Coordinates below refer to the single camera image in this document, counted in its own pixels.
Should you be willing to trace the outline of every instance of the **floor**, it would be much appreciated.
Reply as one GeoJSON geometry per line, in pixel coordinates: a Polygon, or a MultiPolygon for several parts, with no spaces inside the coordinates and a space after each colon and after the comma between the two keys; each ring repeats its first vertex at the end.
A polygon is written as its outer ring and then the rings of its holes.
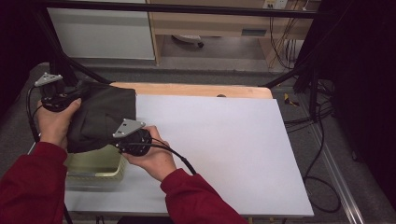
{"type": "MultiPolygon", "coordinates": [[[[195,45],[179,42],[171,36],[166,37],[163,48],[163,60],[160,64],[141,61],[90,61],[82,60],[92,70],[103,77],[117,81],[140,82],[176,82],[222,85],[257,86],[264,84],[286,73],[288,69],[278,66],[268,69],[264,55],[260,51],[257,40],[236,37],[203,37],[205,46],[198,48],[195,45]]],[[[44,71],[46,65],[41,65],[31,72],[31,79],[35,80],[44,71]]],[[[301,106],[305,95],[295,95],[292,90],[294,78],[272,89],[278,100],[279,108],[284,120],[306,117],[301,106]],[[285,103],[285,93],[290,101],[285,103]]],[[[324,102],[327,96],[320,95],[319,100],[324,102]]],[[[21,139],[15,133],[28,133],[25,124],[24,101],[18,101],[9,112],[0,120],[0,145],[6,150],[0,151],[2,158],[0,175],[21,155],[22,152],[12,150],[13,146],[28,147],[33,140],[27,137],[21,139]]],[[[314,135],[313,125],[306,124],[288,128],[290,142],[297,164],[303,174],[318,152],[318,140],[314,135]]],[[[343,136],[336,118],[331,116],[323,120],[325,142],[331,150],[353,198],[361,211],[364,223],[396,223],[396,212],[389,205],[381,189],[371,177],[370,171],[364,163],[355,162],[347,140],[343,136]]],[[[323,157],[315,163],[312,175],[332,183],[323,157]]],[[[310,199],[320,207],[333,208],[336,198],[329,188],[319,183],[308,183],[307,192],[310,199]]],[[[315,216],[303,219],[288,219],[286,223],[349,223],[346,210],[341,208],[335,213],[326,213],[314,207],[315,216]]],[[[94,223],[94,216],[72,214],[75,223],[94,223]]],[[[106,217],[106,223],[117,223],[117,217],[106,217]]],[[[281,219],[253,218],[256,224],[281,223],[281,219]]]]}

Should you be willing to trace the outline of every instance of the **black cloth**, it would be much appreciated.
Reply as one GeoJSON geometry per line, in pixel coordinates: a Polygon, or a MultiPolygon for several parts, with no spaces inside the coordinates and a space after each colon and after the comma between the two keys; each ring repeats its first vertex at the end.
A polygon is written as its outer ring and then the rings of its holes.
{"type": "Polygon", "coordinates": [[[67,151],[70,153],[105,147],[115,140],[112,134],[123,119],[136,120],[135,90],[95,82],[85,82],[80,87],[87,86],[89,95],[83,97],[67,134],[67,151]]]}

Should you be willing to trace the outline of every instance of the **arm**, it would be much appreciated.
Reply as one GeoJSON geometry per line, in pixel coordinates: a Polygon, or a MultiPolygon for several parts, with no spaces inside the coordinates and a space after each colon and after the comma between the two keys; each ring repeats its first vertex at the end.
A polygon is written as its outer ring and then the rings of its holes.
{"type": "MultiPolygon", "coordinates": [[[[153,138],[164,142],[155,127],[147,129],[153,138]]],[[[170,152],[152,147],[144,157],[123,156],[162,182],[168,213],[176,224],[247,223],[200,175],[177,169],[170,152]]]]}
{"type": "Polygon", "coordinates": [[[1,223],[62,223],[66,134],[81,101],[66,110],[37,112],[40,142],[31,155],[20,156],[0,181],[1,223]]]}

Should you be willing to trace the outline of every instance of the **metal bracket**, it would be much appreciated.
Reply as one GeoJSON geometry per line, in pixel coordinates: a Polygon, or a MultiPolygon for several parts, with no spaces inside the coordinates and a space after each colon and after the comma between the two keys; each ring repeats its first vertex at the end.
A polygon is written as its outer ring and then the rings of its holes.
{"type": "Polygon", "coordinates": [[[51,75],[48,73],[44,73],[44,75],[38,81],[35,82],[35,87],[44,86],[46,84],[49,84],[51,82],[58,81],[61,79],[63,79],[63,77],[61,75],[55,76],[55,75],[51,75]]]}
{"type": "Polygon", "coordinates": [[[123,138],[137,130],[143,128],[146,125],[145,122],[136,121],[132,119],[124,119],[120,127],[113,133],[115,138],[123,138]]]}

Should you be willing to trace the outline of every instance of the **red sleeve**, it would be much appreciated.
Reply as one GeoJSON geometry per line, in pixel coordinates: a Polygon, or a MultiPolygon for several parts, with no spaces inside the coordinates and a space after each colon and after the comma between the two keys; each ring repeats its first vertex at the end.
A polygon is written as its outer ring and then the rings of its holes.
{"type": "Polygon", "coordinates": [[[0,223],[62,223],[67,154],[39,142],[0,181],[0,223]]]}
{"type": "Polygon", "coordinates": [[[176,224],[247,223],[200,175],[178,169],[163,180],[161,189],[176,224]]]}

